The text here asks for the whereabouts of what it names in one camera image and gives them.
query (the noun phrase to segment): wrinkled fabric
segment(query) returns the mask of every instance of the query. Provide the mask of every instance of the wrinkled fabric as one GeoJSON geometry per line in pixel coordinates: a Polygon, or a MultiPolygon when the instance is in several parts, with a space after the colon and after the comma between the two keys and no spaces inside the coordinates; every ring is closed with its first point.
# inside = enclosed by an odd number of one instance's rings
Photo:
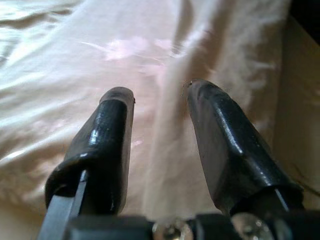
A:
{"type": "Polygon", "coordinates": [[[124,214],[214,212],[186,87],[207,79],[272,144],[289,0],[4,1],[0,197],[44,213],[44,183],[100,97],[134,92],[124,214]]]}

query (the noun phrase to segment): white bed sheet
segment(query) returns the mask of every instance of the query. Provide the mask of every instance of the white bed sheet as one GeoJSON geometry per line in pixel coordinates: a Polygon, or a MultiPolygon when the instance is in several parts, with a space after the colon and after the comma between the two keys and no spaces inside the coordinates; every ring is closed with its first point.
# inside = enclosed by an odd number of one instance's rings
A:
{"type": "Polygon", "coordinates": [[[218,84],[272,144],[289,3],[0,3],[0,197],[44,213],[47,176],[100,97],[124,86],[136,105],[123,213],[217,211],[185,86],[193,78],[218,84]]]}

